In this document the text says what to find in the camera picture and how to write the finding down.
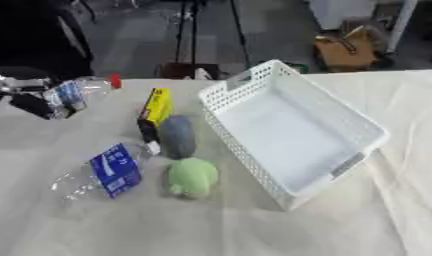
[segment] dark clothing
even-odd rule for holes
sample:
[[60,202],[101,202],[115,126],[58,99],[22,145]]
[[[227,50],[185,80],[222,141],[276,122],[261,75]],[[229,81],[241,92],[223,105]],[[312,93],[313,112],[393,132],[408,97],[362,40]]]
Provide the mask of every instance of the dark clothing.
[[47,0],[0,0],[0,66],[33,67],[60,79],[92,74]]

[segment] plastic bottle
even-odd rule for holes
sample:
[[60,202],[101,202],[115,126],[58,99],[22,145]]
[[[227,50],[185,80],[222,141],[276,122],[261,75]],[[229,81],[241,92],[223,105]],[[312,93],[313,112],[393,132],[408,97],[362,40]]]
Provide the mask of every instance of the plastic bottle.
[[140,183],[146,162],[159,152],[156,142],[117,144],[79,170],[56,179],[51,190],[63,201],[90,196],[115,198]]
[[51,118],[68,118],[74,113],[103,100],[112,90],[121,88],[118,75],[109,79],[84,77],[65,81],[59,86],[43,93],[53,110]]

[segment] white plastic basket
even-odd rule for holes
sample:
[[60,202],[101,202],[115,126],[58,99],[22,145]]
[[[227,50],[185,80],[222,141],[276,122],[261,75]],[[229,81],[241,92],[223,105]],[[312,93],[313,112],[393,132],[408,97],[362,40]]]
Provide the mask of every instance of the white plastic basket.
[[272,60],[202,90],[205,118],[285,210],[387,139],[376,123]]

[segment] tripod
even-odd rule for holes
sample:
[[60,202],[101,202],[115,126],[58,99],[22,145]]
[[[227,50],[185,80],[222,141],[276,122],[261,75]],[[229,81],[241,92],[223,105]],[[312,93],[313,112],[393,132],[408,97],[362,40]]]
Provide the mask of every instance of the tripod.
[[[192,32],[191,32],[191,67],[192,70],[195,70],[196,67],[196,49],[197,49],[197,17],[199,14],[199,5],[206,5],[207,0],[182,0],[181,7],[180,7],[180,23],[179,23],[179,31],[177,33],[177,45],[176,45],[176,53],[175,53],[175,63],[177,64],[179,62],[180,57],[180,49],[182,46],[182,38],[183,38],[183,28],[185,25],[185,12],[187,8],[187,2],[192,1],[191,6],[191,17],[193,19],[192,24]],[[242,31],[241,22],[239,21],[239,14],[236,9],[235,0],[229,0],[230,6],[232,9],[233,18],[235,20],[235,26],[236,31],[238,33],[239,37],[239,43],[241,44],[241,48],[244,55],[244,64],[246,69],[250,68],[250,57],[249,53],[247,52],[246,47],[246,39]]]

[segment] green stuffed toy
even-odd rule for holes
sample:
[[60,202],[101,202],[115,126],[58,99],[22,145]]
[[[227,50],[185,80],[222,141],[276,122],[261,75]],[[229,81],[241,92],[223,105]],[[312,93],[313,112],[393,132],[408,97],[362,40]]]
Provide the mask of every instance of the green stuffed toy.
[[206,161],[192,157],[180,160],[168,170],[168,186],[171,194],[192,199],[208,197],[217,183],[216,167]]

